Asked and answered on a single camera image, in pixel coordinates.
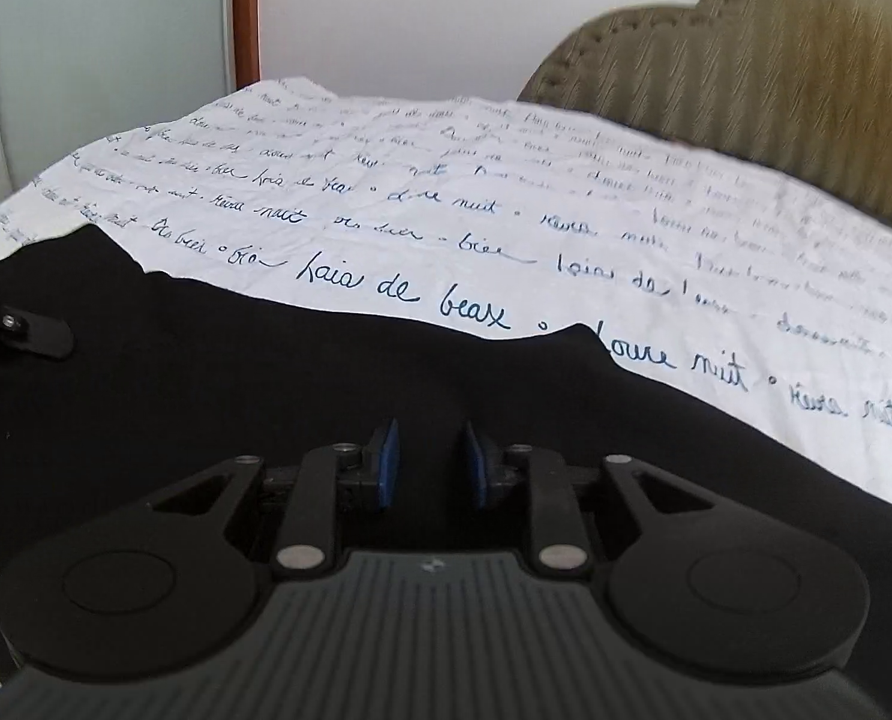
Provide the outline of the black pants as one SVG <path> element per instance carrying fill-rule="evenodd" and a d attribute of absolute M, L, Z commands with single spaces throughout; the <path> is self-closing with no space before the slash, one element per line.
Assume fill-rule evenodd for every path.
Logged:
<path fill-rule="evenodd" d="M 148 273 L 96 227 L 0 255 L 0 296 L 70 325 L 54 358 L 0 348 L 0 572 L 39 539 L 236 455 L 283 465 L 400 426 L 405 543 L 475 527 L 465 433 L 592 465 L 628 454 L 843 546 L 869 622 L 849 672 L 892 709 L 892 505 L 742 421 L 625 371 L 590 328 L 486 341 L 257 301 Z M 14 661 L 0 635 L 0 676 Z"/>

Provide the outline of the frosted glass wardrobe door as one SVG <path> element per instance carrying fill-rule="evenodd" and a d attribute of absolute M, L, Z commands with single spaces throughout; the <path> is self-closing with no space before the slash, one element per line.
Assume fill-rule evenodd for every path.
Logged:
<path fill-rule="evenodd" d="M 0 0 L 0 200 L 234 86 L 233 0 Z"/>

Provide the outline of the white bedsheet with blue script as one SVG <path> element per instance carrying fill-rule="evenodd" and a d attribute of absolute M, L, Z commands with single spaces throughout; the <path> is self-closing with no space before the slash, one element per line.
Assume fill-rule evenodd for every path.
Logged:
<path fill-rule="evenodd" d="M 857 525 L 892 586 L 892 229 L 828 193 L 579 112 L 293 78 L 73 151 L 0 203 L 0 259 L 86 223 L 252 298 L 589 328 L 884 500 Z M 875 616 L 892 647 L 892 600 Z"/>

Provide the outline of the olive upholstered headboard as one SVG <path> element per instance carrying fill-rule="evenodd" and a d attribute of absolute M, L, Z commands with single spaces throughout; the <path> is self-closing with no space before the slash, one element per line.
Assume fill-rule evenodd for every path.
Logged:
<path fill-rule="evenodd" d="M 892 226 L 892 0 L 607 11 L 519 98 L 786 172 Z"/>

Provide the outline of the brown wooden door frame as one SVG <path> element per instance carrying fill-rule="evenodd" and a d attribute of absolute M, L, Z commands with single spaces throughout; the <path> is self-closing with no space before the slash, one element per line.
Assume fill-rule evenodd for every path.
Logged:
<path fill-rule="evenodd" d="M 231 18 L 236 86 L 244 88 L 260 78 L 259 0 L 233 0 Z"/>

